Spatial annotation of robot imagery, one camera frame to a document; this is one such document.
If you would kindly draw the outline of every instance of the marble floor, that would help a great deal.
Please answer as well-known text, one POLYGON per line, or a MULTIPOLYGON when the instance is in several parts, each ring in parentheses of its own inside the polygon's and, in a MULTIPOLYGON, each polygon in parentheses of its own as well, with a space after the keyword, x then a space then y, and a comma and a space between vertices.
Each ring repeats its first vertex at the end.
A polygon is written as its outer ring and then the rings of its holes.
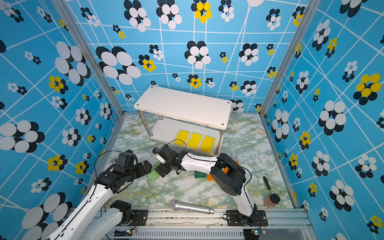
MULTIPOLYGON (((146 119, 152 127, 158 116, 146 114, 146 119)), ((162 147, 163 144, 152 142, 147 137, 138 114, 127 114, 113 149, 131 149, 139 162, 148 160, 154 164, 158 159, 152 154, 152 150, 162 147)), ((177 152, 182 150, 175 145, 170 144, 170 147, 177 152)), ((263 199, 271 193, 276 193, 281 198, 275 208, 293 208, 288 189, 257 114, 230 115, 221 152, 239 161, 240 165, 252 173, 252 180, 247 184, 247 189, 258 208, 264 208, 263 199), (268 178, 271 192, 266 188, 263 176, 268 178)), ((112 152, 107 166, 117 156, 118 152, 112 152)), ((131 203, 132 208, 167 208, 172 199, 213 208, 237 208, 233 197, 224 193, 214 181, 208 182, 206 178, 195 179, 193 171, 176 175, 174 170, 165 178, 158 177, 154 182, 148 177, 135 180, 126 190, 115 194, 106 206, 116 200, 123 200, 131 203)))

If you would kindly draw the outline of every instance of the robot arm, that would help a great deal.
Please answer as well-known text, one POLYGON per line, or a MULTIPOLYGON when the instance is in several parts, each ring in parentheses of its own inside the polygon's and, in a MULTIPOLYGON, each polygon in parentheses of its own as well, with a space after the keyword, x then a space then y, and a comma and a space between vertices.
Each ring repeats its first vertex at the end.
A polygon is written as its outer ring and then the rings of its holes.
POLYGON ((132 220, 131 204, 117 200, 111 204, 102 218, 84 232, 99 209, 120 187, 126 182, 150 173, 151 169, 152 166, 148 161, 144 161, 144 164, 138 163, 136 155, 131 150, 119 154, 116 163, 97 177, 87 196, 47 240, 99 240, 115 225, 129 223, 132 220))
POLYGON ((243 215, 243 222, 252 226, 256 223, 257 207, 251 199, 245 186, 245 171, 228 155, 221 153, 217 157, 203 157, 187 152, 178 154, 168 145, 161 149, 155 148, 152 153, 161 161, 155 170, 165 177, 172 169, 179 174, 181 171, 199 171, 210 174, 219 187, 231 195, 243 215))

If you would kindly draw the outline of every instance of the silver microphone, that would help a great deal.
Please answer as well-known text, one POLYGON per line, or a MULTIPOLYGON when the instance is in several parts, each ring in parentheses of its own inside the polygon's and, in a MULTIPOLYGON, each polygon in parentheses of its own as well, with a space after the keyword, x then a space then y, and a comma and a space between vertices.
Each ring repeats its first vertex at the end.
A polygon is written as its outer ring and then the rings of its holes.
POLYGON ((214 214, 215 210, 210 207, 200 206, 196 204, 189 204, 186 202, 180 202, 175 199, 169 202, 169 208, 172 210, 181 210, 188 212, 200 212, 202 214, 214 214))

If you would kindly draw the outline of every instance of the lower shelf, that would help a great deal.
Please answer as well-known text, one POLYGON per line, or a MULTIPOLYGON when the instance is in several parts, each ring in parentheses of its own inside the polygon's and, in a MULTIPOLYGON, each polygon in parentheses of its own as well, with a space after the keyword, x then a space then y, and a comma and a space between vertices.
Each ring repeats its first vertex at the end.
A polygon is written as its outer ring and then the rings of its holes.
MULTIPOLYGON (((163 120, 158 120, 155 123, 155 125, 153 126, 153 128, 152 128, 153 136, 150 138, 157 140, 157 141, 169 143, 170 141, 176 139, 177 134, 179 133, 180 130, 184 130, 184 131, 189 132, 189 136, 188 136, 187 141, 186 141, 187 144, 188 144, 189 138, 191 137, 192 133, 195 132, 195 133, 203 135, 202 140, 200 141, 197 149, 189 148, 189 147, 186 147, 186 149, 191 149, 191 150, 194 150, 196 152, 201 152, 201 153, 204 153, 204 154, 209 155, 209 156, 215 156, 216 147, 217 147, 217 144, 218 144, 219 139, 220 139, 220 131, 219 130, 214 130, 211 128, 194 125, 194 124, 190 124, 187 122, 181 122, 181 121, 174 120, 171 118, 163 118, 163 120), (215 142, 214 142, 212 150, 210 152, 204 152, 204 151, 200 150, 200 147, 203 143, 203 139, 205 136, 210 136, 210 137, 215 138, 215 142)), ((219 151, 218 151, 219 153, 221 152, 221 146, 223 143, 223 138, 224 138, 224 135, 222 136, 221 142, 219 145, 219 151)))

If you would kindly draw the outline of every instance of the blue patterned wallpaper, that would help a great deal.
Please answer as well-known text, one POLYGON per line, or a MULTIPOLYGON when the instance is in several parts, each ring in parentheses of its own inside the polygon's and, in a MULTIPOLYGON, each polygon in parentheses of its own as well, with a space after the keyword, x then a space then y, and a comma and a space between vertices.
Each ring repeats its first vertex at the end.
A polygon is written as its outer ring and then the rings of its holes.
POLYGON ((383 14, 322 0, 262 116, 319 239, 384 239, 383 14))
POLYGON ((125 111, 150 86, 260 111, 309 0, 66 1, 125 111))
POLYGON ((0 239, 46 239, 118 116, 49 0, 0 0, 0 239))

